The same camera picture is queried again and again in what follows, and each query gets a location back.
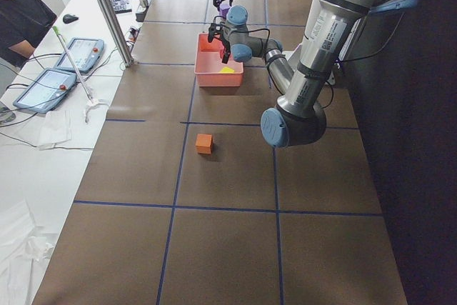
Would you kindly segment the purple foam block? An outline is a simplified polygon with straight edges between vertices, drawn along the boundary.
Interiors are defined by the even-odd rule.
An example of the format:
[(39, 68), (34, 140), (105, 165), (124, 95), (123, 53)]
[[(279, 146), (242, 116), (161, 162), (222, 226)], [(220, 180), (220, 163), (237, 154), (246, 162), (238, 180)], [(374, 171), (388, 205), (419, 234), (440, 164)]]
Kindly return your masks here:
[(231, 6), (229, 4), (221, 4), (219, 6), (219, 15), (226, 18), (230, 8)]

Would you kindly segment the yellow-green foam block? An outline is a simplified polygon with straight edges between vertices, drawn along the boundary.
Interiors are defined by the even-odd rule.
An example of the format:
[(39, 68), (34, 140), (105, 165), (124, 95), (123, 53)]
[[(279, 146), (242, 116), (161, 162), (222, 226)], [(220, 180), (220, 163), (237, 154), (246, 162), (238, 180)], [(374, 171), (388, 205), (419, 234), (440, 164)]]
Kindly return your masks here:
[(224, 67), (219, 71), (221, 74), (233, 74), (235, 72), (234, 69), (229, 67)]

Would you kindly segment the orange foam block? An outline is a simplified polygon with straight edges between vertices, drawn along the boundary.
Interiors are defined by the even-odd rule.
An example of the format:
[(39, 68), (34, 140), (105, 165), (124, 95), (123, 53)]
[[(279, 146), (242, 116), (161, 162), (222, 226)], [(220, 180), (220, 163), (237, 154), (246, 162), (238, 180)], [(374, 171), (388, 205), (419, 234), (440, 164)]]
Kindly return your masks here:
[(213, 144), (213, 136), (211, 134), (197, 134), (195, 147), (199, 154), (211, 154)]

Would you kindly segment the red foam block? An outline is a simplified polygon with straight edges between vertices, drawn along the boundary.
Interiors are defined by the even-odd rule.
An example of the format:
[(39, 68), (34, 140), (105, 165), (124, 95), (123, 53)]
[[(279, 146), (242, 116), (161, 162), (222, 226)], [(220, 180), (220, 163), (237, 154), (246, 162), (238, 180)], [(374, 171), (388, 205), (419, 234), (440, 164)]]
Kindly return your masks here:
[(200, 41), (200, 50), (202, 52), (212, 52), (216, 51), (217, 47), (213, 43), (208, 42), (207, 40)]

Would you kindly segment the pink plastic bin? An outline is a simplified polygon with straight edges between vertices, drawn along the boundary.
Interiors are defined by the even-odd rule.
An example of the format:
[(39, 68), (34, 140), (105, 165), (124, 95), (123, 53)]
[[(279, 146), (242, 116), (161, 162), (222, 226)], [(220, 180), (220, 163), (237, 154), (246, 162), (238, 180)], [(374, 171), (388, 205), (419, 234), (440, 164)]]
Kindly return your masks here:
[[(207, 40), (207, 33), (200, 33), (197, 41), (196, 62), (194, 64), (194, 73), (196, 80), (201, 87), (238, 87), (242, 84), (244, 67), (241, 62), (236, 62), (232, 57), (227, 64), (221, 62), (221, 51), (224, 50), (223, 44), (218, 40), (212, 43), (217, 47), (216, 51), (202, 52), (200, 50), (200, 41)], [(229, 67), (235, 70), (233, 74), (221, 74), (219, 71)]]

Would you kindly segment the far teach pendant tablet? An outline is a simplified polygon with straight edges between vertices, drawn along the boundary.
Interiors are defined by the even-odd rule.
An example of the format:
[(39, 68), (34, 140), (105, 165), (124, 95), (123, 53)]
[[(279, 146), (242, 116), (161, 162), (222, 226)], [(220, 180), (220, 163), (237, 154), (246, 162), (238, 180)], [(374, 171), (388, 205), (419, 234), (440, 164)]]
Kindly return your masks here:
[(105, 47), (101, 39), (75, 37), (67, 45), (81, 74), (88, 74), (100, 59)]

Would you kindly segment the teach pendant tablet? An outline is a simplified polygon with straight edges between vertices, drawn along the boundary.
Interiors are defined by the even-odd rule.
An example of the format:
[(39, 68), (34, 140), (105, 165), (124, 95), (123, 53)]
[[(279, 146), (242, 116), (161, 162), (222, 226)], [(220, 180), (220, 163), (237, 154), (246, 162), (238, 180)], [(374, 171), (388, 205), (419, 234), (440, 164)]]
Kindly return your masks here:
[(75, 73), (47, 68), (19, 95), (13, 105), (21, 110), (45, 114), (56, 108), (75, 85)]
[(67, 45), (81, 74), (88, 74), (100, 59), (105, 47), (101, 39), (75, 37)]

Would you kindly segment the white reacher grabber stick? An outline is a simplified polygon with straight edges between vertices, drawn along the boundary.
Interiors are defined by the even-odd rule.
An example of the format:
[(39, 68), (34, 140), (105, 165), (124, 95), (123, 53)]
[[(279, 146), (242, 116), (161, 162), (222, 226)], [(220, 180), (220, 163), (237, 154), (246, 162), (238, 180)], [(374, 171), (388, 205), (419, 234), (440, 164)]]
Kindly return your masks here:
[(63, 36), (60, 34), (58, 27), (52, 26), (52, 29), (53, 29), (55, 35), (57, 36), (62, 48), (64, 49), (65, 55), (67, 56), (71, 66), (73, 67), (73, 69), (77, 75), (77, 79), (79, 80), (79, 83), (82, 85), (82, 87), (86, 93), (88, 101), (86, 102), (86, 105), (84, 108), (84, 121), (87, 124), (89, 122), (89, 112), (91, 109), (96, 108), (97, 106), (104, 106), (104, 105), (108, 106), (109, 103), (104, 99), (97, 99), (94, 97), (94, 95), (92, 93), (92, 89), (86, 85), (86, 82), (84, 81), (84, 78), (81, 75), (81, 72), (79, 71), (78, 66), (75, 64), (73, 56), (71, 55), (71, 52), (67, 48), (66, 42), (65, 42)]

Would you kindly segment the black computer mouse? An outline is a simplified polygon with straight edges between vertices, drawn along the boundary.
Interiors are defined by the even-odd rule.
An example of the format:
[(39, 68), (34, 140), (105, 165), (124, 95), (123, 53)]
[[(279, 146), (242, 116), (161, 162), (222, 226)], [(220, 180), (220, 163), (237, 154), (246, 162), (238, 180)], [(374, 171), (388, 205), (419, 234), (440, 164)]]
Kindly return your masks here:
[(78, 16), (75, 16), (73, 14), (65, 14), (62, 18), (62, 21), (64, 24), (70, 24), (70, 23), (73, 23), (75, 21), (79, 20), (79, 17)]

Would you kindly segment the near teach pendant tablet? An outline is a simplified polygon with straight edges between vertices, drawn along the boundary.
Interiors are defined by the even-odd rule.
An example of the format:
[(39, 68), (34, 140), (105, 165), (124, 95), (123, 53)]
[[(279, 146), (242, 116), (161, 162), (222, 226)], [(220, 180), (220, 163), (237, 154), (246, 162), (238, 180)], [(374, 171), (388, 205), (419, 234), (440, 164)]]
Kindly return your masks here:
[(56, 108), (75, 85), (75, 73), (47, 68), (19, 95), (13, 105), (21, 110), (45, 114)]

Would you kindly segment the white paper sheet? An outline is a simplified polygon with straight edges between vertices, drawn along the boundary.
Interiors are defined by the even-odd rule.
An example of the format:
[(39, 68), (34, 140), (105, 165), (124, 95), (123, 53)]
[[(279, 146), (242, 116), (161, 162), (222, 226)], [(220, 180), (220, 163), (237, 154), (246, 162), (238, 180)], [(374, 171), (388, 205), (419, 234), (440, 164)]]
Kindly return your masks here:
[(71, 139), (70, 112), (67, 110), (47, 112), (39, 132), (38, 148), (40, 150), (54, 148), (57, 144)]

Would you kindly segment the person in black shirt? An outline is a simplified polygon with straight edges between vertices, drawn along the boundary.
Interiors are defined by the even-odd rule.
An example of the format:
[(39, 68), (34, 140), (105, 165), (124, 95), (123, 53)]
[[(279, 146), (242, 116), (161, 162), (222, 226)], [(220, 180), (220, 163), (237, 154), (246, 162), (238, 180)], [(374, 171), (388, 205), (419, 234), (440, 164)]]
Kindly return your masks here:
[(56, 20), (42, 0), (1, 0), (1, 58), (23, 67)]

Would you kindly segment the crumpled white cloth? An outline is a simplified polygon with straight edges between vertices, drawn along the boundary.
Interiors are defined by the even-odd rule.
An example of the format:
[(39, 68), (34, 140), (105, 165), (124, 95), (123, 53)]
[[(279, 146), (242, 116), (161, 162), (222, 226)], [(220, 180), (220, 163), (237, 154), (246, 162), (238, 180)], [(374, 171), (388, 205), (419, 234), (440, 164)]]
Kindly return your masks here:
[(31, 304), (58, 234), (36, 224), (25, 201), (1, 212), (1, 303)]

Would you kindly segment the aluminium frame post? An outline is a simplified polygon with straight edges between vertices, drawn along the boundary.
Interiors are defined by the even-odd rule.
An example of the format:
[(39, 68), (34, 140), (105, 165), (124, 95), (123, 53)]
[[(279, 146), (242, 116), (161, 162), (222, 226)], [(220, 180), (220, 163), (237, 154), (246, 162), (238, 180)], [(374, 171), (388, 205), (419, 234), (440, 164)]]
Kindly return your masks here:
[(111, 1), (110, 0), (97, 0), (97, 2), (99, 4), (101, 13), (103, 14), (103, 16), (105, 18), (106, 24), (109, 28), (111, 36), (116, 45), (116, 48), (118, 49), (118, 51), (121, 55), (124, 66), (130, 67), (134, 62), (134, 58), (131, 55), (131, 52), (124, 39), (124, 33), (121, 30), (117, 16), (111, 5)]

